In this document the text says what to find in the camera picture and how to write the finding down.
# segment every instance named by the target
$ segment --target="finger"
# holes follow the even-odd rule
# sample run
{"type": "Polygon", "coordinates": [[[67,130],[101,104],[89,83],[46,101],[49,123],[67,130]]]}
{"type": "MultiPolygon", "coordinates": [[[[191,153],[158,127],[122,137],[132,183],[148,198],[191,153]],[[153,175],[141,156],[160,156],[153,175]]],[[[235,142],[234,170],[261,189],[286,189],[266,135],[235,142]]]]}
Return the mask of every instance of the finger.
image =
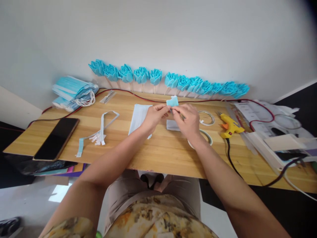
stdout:
{"type": "Polygon", "coordinates": [[[161,114],[161,116],[163,116],[163,115],[166,114],[170,109],[171,109],[171,106],[165,105],[165,107],[163,107],[163,108],[162,108],[161,110],[159,110],[158,112],[161,114]]]}
{"type": "Polygon", "coordinates": [[[180,116],[180,114],[178,113],[178,111],[176,111],[175,109],[173,109],[172,112],[173,112],[174,120],[176,121],[176,123],[177,123],[178,125],[181,125],[182,123],[184,123],[184,121],[182,120],[182,117],[180,116]]]}
{"type": "Polygon", "coordinates": [[[158,105],[155,105],[153,106],[153,108],[156,110],[156,111],[160,111],[162,108],[164,108],[166,106],[166,104],[158,104],[158,105]]]}
{"type": "Polygon", "coordinates": [[[176,111],[178,111],[178,112],[180,112],[181,114],[183,114],[184,115],[184,117],[188,117],[188,109],[186,108],[186,107],[184,107],[184,105],[182,105],[182,106],[175,106],[175,107],[172,107],[172,109],[174,109],[174,110],[176,110],[176,111]]]}

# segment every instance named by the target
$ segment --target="black shoe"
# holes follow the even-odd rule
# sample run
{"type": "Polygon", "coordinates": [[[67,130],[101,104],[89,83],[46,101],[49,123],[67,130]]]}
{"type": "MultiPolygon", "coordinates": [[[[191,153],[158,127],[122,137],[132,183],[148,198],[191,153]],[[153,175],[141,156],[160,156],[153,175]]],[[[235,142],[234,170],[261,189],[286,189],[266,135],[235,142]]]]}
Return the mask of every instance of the black shoe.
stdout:
{"type": "Polygon", "coordinates": [[[148,189],[150,189],[148,177],[145,174],[142,174],[140,179],[141,179],[141,181],[146,182],[146,184],[148,185],[148,189]]]}
{"type": "Polygon", "coordinates": [[[20,225],[20,217],[0,221],[0,237],[11,235],[20,227],[20,225]]]}
{"type": "Polygon", "coordinates": [[[164,180],[164,175],[163,174],[158,174],[154,180],[154,183],[152,184],[152,186],[150,187],[150,190],[154,190],[154,185],[156,184],[156,182],[162,183],[164,180]]]}

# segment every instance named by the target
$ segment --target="wooden table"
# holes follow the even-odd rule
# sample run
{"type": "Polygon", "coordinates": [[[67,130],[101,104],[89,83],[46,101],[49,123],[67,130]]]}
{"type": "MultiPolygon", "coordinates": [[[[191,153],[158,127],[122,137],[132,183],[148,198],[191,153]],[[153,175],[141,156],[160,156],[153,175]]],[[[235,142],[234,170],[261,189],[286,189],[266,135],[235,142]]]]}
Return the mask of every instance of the wooden table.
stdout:
{"type": "MultiPolygon", "coordinates": [[[[107,93],[97,97],[96,103],[89,107],[84,107],[70,117],[79,118],[80,122],[71,136],[68,144],[63,150],[59,159],[76,161],[91,164],[95,159],[107,152],[110,148],[119,144],[128,136],[133,108],[138,104],[156,104],[139,99],[128,92],[117,91],[117,94],[107,103],[101,104],[99,101],[107,93]],[[101,115],[107,111],[114,110],[120,116],[113,124],[105,130],[106,139],[104,146],[94,145],[90,140],[85,140],[84,150],[81,158],[76,158],[78,151],[79,138],[89,136],[100,129],[101,115]]],[[[137,95],[157,101],[166,101],[170,96],[154,95],[148,93],[137,93],[137,95]]],[[[180,97],[179,101],[199,101],[199,99],[180,97]]],[[[215,117],[215,124],[204,126],[200,124],[200,129],[206,131],[213,139],[212,147],[217,151],[221,158],[229,164],[226,150],[227,144],[220,137],[220,132],[225,131],[220,125],[224,122],[217,116],[216,112],[227,113],[225,102],[198,102],[193,103],[198,110],[209,111],[215,117]]],[[[49,109],[39,119],[54,119],[67,115],[64,110],[49,109]]],[[[107,114],[105,123],[114,118],[114,114],[107,114]]],[[[201,118],[209,123],[208,115],[202,113],[201,118]]],[[[23,132],[9,147],[5,153],[34,156],[44,140],[58,121],[39,121],[34,122],[25,132],[23,132]]],[[[262,186],[268,184],[276,178],[264,158],[260,155],[253,155],[245,146],[241,136],[234,134],[230,139],[230,155],[232,161],[242,175],[244,180],[250,185],[262,186]]],[[[317,175],[310,164],[307,167],[292,167],[288,169],[289,179],[300,189],[306,192],[317,193],[317,175]]],[[[166,129],[166,120],[161,120],[155,132],[149,140],[146,140],[141,149],[131,160],[129,169],[152,171],[158,173],[182,175],[196,178],[206,178],[203,167],[195,150],[187,143],[186,138],[177,131],[166,129]]],[[[281,179],[272,187],[291,189],[293,188],[281,179]]]]}

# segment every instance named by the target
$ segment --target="roll of tape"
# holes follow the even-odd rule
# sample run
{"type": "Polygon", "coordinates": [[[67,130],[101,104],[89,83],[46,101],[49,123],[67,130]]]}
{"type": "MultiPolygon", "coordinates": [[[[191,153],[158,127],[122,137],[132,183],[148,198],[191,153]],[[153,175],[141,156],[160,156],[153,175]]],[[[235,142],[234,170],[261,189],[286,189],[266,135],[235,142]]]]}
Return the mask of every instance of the roll of tape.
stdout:
{"type": "MultiPolygon", "coordinates": [[[[209,140],[209,141],[208,141],[209,144],[212,145],[212,138],[210,137],[210,135],[209,135],[207,132],[205,132],[205,131],[203,131],[203,130],[201,130],[201,129],[199,129],[199,131],[207,136],[207,138],[208,138],[208,140],[209,140]]],[[[187,140],[187,142],[188,142],[188,144],[191,146],[191,148],[195,149],[195,148],[192,146],[192,144],[189,142],[189,140],[187,140]]]]}
{"type": "Polygon", "coordinates": [[[198,113],[201,113],[201,112],[206,113],[208,116],[211,117],[211,123],[210,123],[210,124],[204,123],[204,120],[199,120],[199,122],[200,122],[201,124],[203,124],[204,126],[211,126],[211,125],[213,125],[213,124],[215,123],[215,118],[214,118],[214,116],[213,116],[210,112],[205,111],[205,110],[198,111],[198,113]]]}

